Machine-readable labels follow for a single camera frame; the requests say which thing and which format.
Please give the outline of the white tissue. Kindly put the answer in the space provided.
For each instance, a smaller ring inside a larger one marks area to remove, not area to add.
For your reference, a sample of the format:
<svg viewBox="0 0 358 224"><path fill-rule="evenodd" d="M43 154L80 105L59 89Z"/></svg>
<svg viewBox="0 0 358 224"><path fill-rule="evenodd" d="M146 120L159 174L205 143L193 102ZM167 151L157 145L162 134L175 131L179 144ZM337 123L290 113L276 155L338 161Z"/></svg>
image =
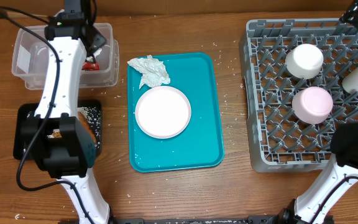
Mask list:
<svg viewBox="0 0 358 224"><path fill-rule="evenodd" d="M170 84L170 77L163 61L148 55L146 58L132 58L128 65L142 74L139 89L144 85L150 88Z"/></svg>

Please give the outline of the large white plate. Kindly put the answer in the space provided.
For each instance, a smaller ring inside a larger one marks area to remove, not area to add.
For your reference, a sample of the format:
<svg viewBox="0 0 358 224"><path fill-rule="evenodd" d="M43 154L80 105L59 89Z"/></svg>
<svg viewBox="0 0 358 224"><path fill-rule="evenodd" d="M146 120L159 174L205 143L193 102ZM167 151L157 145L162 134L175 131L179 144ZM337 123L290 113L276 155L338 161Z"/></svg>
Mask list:
<svg viewBox="0 0 358 224"><path fill-rule="evenodd" d="M191 119L189 99L179 89L158 86L147 90L135 106L138 127L156 139L173 138L182 133Z"/></svg>

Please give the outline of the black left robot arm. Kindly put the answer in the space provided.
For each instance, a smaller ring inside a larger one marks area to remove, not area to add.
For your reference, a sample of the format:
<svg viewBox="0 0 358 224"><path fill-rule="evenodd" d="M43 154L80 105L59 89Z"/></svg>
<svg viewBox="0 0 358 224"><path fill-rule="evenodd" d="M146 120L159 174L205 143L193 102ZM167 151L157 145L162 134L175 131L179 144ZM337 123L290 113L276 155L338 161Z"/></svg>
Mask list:
<svg viewBox="0 0 358 224"><path fill-rule="evenodd" d="M93 174L96 144L78 117L83 64L106 39L94 27L95 1L65 1L64 6L63 12L49 19L41 37L49 49L47 74L39 105L21 127L26 150L16 181L26 191L61 185L80 223L112 223L111 208ZM27 156L32 156L38 168L48 172L54 181L26 187L21 182L21 172Z"/></svg>

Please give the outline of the red snack wrapper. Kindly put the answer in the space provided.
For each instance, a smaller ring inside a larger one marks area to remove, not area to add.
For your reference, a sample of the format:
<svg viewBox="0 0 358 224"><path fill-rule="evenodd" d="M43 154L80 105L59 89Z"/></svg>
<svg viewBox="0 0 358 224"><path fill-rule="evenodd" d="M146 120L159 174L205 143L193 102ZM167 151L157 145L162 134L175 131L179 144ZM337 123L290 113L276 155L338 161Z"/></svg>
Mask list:
<svg viewBox="0 0 358 224"><path fill-rule="evenodd" d="M98 71L99 70L99 63L98 62L89 62L85 61L82 70L85 71Z"/></svg>

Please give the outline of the orange carrot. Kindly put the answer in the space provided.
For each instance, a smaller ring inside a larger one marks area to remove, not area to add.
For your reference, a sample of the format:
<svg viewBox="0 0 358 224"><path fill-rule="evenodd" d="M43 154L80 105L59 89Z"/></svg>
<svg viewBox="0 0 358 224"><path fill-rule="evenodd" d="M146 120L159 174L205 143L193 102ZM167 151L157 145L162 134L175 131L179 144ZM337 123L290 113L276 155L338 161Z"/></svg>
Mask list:
<svg viewBox="0 0 358 224"><path fill-rule="evenodd" d="M83 113L80 112L80 111L78 112L78 119L79 119L80 123L83 125L83 127L87 130L87 132L91 135L91 137L93 138L94 143L97 144L96 137L93 134L93 131L89 126L89 123L87 122L87 120L86 120L85 116L83 115Z"/></svg>

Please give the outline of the pink bowl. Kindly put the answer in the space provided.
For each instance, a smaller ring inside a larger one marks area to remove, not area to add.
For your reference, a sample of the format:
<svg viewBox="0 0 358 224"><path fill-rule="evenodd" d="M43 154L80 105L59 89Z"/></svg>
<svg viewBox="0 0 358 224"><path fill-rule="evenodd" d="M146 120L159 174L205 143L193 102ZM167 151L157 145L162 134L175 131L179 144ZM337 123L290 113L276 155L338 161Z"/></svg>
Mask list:
<svg viewBox="0 0 358 224"><path fill-rule="evenodd" d="M298 92L292 99L292 109L298 119L308 124L325 121L333 109L333 99L323 88L309 87Z"/></svg>

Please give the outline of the white ceramic bowl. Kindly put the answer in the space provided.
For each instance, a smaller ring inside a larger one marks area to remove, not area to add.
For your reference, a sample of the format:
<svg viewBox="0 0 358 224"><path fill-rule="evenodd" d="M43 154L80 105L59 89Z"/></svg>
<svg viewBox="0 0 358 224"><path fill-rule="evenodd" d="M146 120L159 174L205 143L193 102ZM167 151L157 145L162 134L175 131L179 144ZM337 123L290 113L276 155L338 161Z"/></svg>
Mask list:
<svg viewBox="0 0 358 224"><path fill-rule="evenodd" d="M310 79L318 75L323 60L323 53L317 46L301 44L287 54L285 64L294 77Z"/></svg>

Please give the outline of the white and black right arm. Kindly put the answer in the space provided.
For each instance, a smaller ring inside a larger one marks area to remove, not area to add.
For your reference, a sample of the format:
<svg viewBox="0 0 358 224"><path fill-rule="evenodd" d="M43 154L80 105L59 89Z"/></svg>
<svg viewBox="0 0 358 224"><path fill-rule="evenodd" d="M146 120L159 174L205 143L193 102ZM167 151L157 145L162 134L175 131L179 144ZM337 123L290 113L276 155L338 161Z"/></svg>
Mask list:
<svg viewBox="0 0 358 224"><path fill-rule="evenodd" d="M339 21L358 29L358 1L353 1ZM287 70L297 78L315 77L323 63L317 50L310 44L296 47L285 59ZM358 95L358 67L343 79L342 87ZM331 112L333 99L325 89L312 86L298 92L291 105L301 121L319 124ZM358 182L358 122L338 126L329 149L328 163L311 187L267 223L324 223L329 210Z"/></svg>

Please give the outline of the white napkin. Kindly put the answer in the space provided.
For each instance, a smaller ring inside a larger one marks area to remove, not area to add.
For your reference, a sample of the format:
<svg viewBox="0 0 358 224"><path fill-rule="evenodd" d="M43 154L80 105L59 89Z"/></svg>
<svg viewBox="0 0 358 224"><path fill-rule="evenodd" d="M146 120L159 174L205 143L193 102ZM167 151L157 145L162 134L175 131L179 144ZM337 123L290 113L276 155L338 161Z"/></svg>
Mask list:
<svg viewBox="0 0 358 224"><path fill-rule="evenodd" d="M101 53L101 51L102 51L102 48L99 48L99 49L93 54L93 56L94 56L94 57L97 57L97 56Z"/></svg>

